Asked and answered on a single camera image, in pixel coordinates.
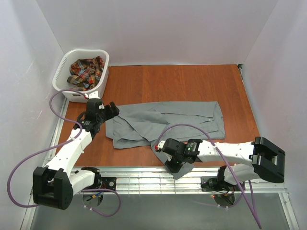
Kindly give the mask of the grey long sleeve shirt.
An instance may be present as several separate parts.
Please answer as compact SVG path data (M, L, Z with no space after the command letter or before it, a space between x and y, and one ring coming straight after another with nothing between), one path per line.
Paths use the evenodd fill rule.
M158 139L224 139L223 114L213 102L153 102L120 105L119 115L106 121L106 136L116 149L150 146Z

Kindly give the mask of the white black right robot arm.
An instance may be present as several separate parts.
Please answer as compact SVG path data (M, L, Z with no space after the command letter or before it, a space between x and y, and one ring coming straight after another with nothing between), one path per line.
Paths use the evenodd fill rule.
M285 151L264 137L245 143L214 144L201 139L189 139L184 143L168 138L160 141L155 150L167 156L165 165L173 173L179 172L184 163L234 162L234 166L220 167L216 180L207 183L210 187L218 183L236 185L253 179L284 182Z

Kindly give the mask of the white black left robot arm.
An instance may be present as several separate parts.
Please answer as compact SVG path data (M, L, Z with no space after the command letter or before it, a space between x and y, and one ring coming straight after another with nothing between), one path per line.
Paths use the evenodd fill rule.
M101 125L118 116L114 102L103 105L98 98L89 99L72 128L71 134L56 156L44 167L33 172L33 200L35 204L65 210L73 196L84 189L99 189L102 185L100 171L83 167L73 172L73 167L100 131Z

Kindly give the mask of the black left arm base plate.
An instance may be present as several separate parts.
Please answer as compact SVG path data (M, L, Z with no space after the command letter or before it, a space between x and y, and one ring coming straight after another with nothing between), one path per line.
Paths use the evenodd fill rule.
M117 178L116 177L102 177L100 189L109 189L116 191Z

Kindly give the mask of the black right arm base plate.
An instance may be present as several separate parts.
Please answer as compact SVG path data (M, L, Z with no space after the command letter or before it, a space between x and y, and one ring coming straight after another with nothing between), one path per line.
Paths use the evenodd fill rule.
M201 189L204 192L220 192L224 194L240 190L239 185L232 185L224 180L218 181L216 177L201 177Z

